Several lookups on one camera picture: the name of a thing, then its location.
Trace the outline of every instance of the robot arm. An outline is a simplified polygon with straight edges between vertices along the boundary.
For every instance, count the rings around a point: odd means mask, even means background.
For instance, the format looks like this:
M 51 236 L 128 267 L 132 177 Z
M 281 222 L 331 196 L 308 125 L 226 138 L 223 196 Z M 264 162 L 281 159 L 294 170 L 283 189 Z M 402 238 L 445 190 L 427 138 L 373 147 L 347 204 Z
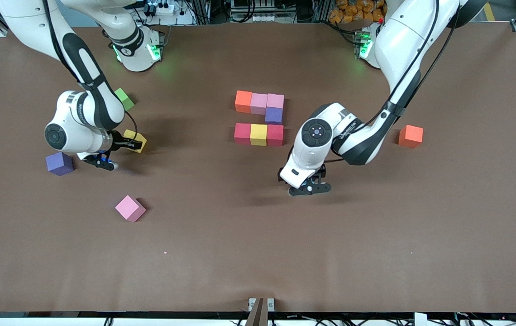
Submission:
M 101 163 L 101 153 L 140 144 L 113 130 L 124 118 L 123 105 L 55 0 L 0 0 L 0 12 L 22 43 L 61 61 L 85 89 L 66 91 L 59 97 L 55 117 L 45 127 L 47 142 L 54 149 L 77 153 L 88 163 L 114 169 L 115 164 L 107 159 Z
M 363 123 L 342 105 L 333 103 L 317 109 L 296 136 L 288 162 L 279 176 L 300 188 L 321 169 L 329 150 L 350 165 L 365 165 L 378 153 L 391 126 L 405 112 L 420 82 L 419 67 L 429 47 L 467 0 L 405 0 L 385 24 L 371 25 L 370 45 L 365 56 L 381 68 L 390 86 L 390 96 L 372 125 Z M 310 128 L 322 126 L 324 144 Z
M 138 27 L 123 7 L 136 0 L 61 0 L 73 10 L 91 17 L 111 39 L 119 61 L 132 72 L 142 72 L 161 60 L 158 31 Z

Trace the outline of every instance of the green led light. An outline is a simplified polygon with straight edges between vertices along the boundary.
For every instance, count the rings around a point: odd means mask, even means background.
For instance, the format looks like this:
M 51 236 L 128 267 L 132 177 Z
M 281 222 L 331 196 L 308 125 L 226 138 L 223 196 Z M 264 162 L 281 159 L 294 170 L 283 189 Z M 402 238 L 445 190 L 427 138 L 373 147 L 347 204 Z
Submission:
M 367 43 L 361 46 L 361 58 L 367 58 L 368 52 L 370 52 L 370 48 L 373 46 L 373 40 L 369 39 Z
M 115 45 L 113 46 L 113 51 L 115 51 L 115 54 L 117 54 L 117 61 L 121 62 L 121 58 L 119 57 L 119 52 L 117 52 L 117 49 L 115 49 Z
M 155 61 L 159 60 L 160 58 L 160 55 L 159 55 L 159 49 L 155 46 L 151 46 L 148 44 L 148 50 L 151 54 L 151 58 Z

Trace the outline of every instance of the foam cube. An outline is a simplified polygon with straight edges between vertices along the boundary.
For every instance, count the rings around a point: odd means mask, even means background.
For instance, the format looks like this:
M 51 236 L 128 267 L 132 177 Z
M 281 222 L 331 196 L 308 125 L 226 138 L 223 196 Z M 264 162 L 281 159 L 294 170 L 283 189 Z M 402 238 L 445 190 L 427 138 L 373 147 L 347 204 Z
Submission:
M 266 134 L 268 134 L 268 126 L 252 124 L 250 127 L 250 144 L 266 146 Z
M 135 135 L 135 132 L 133 130 L 129 130 L 129 129 L 126 129 L 125 132 L 123 133 L 123 136 L 125 138 L 129 138 L 129 139 L 133 139 L 134 135 Z M 132 150 L 132 149 L 128 149 L 128 150 L 134 151 L 137 153 L 141 153 L 143 151 L 143 148 L 146 147 L 146 142 L 148 142 L 148 140 L 139 132 L 138 132 L 138 135 L 136 136 L 135 140 L 142 142 L 142 148 L 140 148 L 138 150 Z
M 264 123 L 267 125 L 281 125 L 282 124 L 282 109 L 277 107 L 266 108 L 266 118 Z
M 268 125 L 266 143 L 268 146 L 282 146 L 284 138 L 284 126 Z
M 146 212 L 142 204 L 131 198 L 130 195 L 125 196 L 125 198 L 115 206 L 115 209 L 128 221 L 137 221 L 138 218 Z
M 45 157 L 47 170 L 58 176 L 73 172 L 73 160 L 63 152 L 55 153 Z
M 266 114 L 266 104 L 268 103 L 267 94 L 252 93 L 252 101 L 250 101 L 250 113 Z
M 117 95 L 117 98 L 119 98 L 119 101 L 121 101 L 121 103 L 123 104 L 123 109 L 125 109 L 125 111 L 128 111 L 129 109 L 134 107 L 134 102 L 131 101 L 131 99 L 129 98 L 129 96 L 127 96 L 127 94 L 125 94 L 123 89 L 118 88 L 115 91 L 115 95 Z
M 284 107 L 284 95 L 279 94 L 268 94 L 268 101 L 266 102 L 266 107 L 276 107 L 278 109 L 283 109 Z
M 250 113 L 250 102 L 252 101 L 251 91 L 236 91 L 234 106 L 237 112 Z
M 414 149 L 423 143 L 423 128 L 405 126 L 399 133 L 399 145 Z
M 250 145 L 251 124 L 236 124 L 234 129 L 234 141 L 241 145 Z

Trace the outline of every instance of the orange cube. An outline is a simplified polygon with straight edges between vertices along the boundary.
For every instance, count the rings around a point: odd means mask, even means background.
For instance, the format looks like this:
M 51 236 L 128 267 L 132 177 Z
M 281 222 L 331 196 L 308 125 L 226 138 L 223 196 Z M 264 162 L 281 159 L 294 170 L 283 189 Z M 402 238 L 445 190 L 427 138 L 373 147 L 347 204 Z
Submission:
M 411 125 L 405 126 L 399 133 L 399 145 L 414 149 L 423 143 L 423 128 Z
M 250 101 L 252 101 L 251 91 L 237 91 L 234 105 L 237 112 L 250 113 Z

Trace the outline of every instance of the green cube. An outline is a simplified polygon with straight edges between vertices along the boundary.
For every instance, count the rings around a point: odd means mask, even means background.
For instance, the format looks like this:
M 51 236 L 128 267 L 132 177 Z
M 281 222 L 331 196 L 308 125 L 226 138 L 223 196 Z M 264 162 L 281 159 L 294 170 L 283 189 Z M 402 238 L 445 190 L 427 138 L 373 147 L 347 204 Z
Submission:
M 129 98 L 129 96 L 127 96 L 127 94 L 125 94 L 123 89 L 118 88 L 115 91 L 115 95 L 117 95 L 117 97 L 119 98 L 119 101 L 121 101 L 121 103 L 123 104 L 123 108 L 125 109 L 125 111 L 128 111 L 129 109 L 134 107 L 134 102 L 131 101 L 131 99 Z

